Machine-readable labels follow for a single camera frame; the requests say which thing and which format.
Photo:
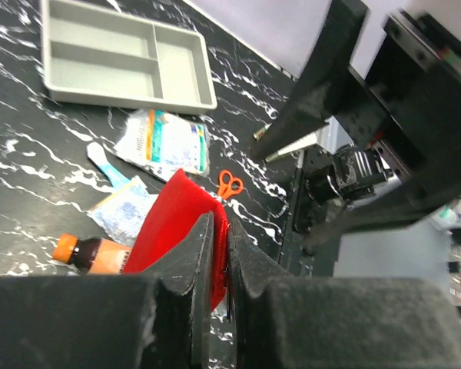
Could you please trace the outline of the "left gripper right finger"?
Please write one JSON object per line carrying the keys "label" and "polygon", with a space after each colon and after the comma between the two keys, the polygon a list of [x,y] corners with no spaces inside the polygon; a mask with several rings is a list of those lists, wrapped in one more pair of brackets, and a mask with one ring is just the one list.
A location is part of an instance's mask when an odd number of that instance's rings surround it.
{"label": "left gripper right finger", "polygon": [[228,231],[239,368],[461,368],[461,322],[416,278],[296,277]]}

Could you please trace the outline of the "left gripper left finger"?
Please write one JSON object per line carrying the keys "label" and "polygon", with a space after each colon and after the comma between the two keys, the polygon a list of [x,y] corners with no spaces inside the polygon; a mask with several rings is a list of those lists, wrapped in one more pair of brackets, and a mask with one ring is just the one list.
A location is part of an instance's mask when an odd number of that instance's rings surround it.
{"label": "left gripper left finger", "polygon": [[0,368],[205,368],[214,216],[138,274],[0,277]]}

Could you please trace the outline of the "red first aid pouch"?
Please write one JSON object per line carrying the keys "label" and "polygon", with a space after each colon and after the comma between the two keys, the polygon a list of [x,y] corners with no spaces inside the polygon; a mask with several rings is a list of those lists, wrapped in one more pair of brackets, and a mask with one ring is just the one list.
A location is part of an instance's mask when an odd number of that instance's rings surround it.
{"label": "red first aid pouch", "polygon": [[228,219],[223,205],[178,170],[161,190],[148,212],[124,273],[139,273],[153,265],[186,238],[198,218],[214,214],[211,307],[226,294]]}

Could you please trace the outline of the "stack of gauze packets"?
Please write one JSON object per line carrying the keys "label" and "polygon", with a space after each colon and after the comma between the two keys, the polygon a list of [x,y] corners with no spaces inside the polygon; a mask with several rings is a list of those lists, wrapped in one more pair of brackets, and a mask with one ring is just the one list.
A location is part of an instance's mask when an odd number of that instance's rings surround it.
{"label": "stack of gauze packets", "polygon": [[179,169],[208,176],[209,144],[205,124],[165,111],[141,109],[127,117],[114,153],[166,182]]}

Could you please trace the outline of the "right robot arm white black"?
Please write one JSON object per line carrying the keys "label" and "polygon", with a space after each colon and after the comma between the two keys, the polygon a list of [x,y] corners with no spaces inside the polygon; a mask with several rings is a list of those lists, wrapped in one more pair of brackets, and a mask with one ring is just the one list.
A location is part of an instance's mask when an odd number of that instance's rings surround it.
{"label": "right robot arm white black", "polygon": [[409,227],[461,195],[461,1],[412,1],[388,15],[365,76],[350,64],[368,8],[330,3],[310,57],[252,155],[334,118],[350,143],[308,148],[292,184],[277,261],[330,276],[345,234]]}

